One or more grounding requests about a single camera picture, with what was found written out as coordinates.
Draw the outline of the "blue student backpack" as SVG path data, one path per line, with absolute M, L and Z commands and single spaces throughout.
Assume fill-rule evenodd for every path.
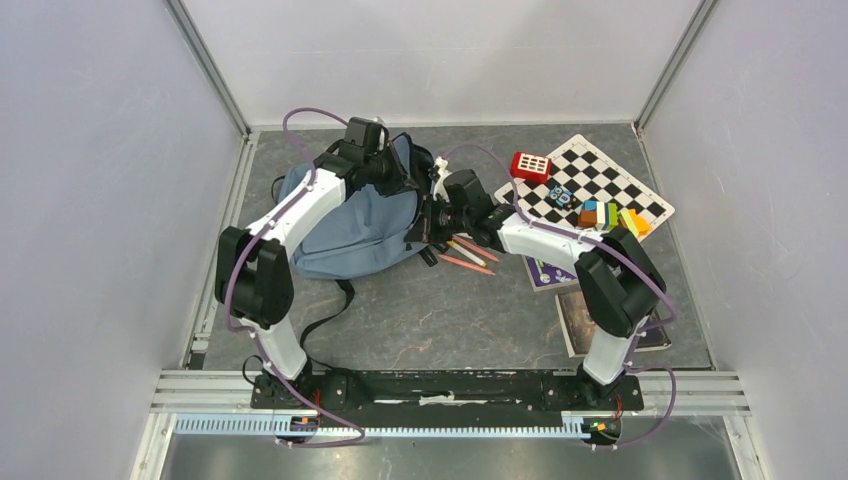
M 291 254 L 292 270 L 306 279 L 335 281 L 345 295 L 338 312 L 343 314 L 355 297 L 353 279 L 381 272 L 429 250 L 424 243 L 406 240 L 419 206 L 415 191 L 383 197 L 372 185 L 363 187 L 304 237 Z M 305 327 L 299 342 L 303 344 L 310 333 L 338 314 Z

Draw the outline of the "purple book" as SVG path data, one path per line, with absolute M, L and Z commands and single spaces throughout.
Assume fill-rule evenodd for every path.
M 564 269 L 528 256 L 524 256 L 524 262 L 533 292 L 577 284 L 576 277 Z

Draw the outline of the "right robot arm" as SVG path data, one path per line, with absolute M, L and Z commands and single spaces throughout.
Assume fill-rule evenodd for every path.
M 580 400 L 602 408 L 618 393 L 637 331 L 666 286 L 636 237 L 616 227 L 606 233 L 533 219 L 511 204 L 497 203 L 470 169 L 417 183 L 419 213 L 410 242 L 444 244 L 466 234 L 503 254 L 532 257 L 575 277 L 595 333 L 577 382 Z

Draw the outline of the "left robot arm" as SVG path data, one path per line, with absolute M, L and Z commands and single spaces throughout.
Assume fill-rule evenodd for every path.
M 291 325 L 294 300 L 290 259 L 305 237 L 357 191 L 372 186 L 389 195 L 412 189 L 387 128 L 353 117 L 343 138 L 308 163 L 294 189 L 246 228 L 227 227 L 217 246 L 215 296 L 231 332 L 253 339 L 275 392 L 290 407 L 306 405 L 314 381 L 302 373 L 308 356 Z

